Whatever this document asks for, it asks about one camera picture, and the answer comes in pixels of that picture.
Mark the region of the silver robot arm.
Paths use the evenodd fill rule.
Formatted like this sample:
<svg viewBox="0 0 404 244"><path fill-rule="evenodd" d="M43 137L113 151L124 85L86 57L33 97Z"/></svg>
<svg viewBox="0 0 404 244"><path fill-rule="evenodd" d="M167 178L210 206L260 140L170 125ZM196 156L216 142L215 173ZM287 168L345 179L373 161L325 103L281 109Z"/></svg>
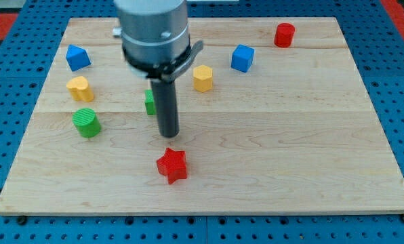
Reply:
<svg viewBox="0 0 404 244"><path fill-rule="evenodd" d="M122 48L148 77L170 74L190 56L185 0L115 0Z"/></svg>

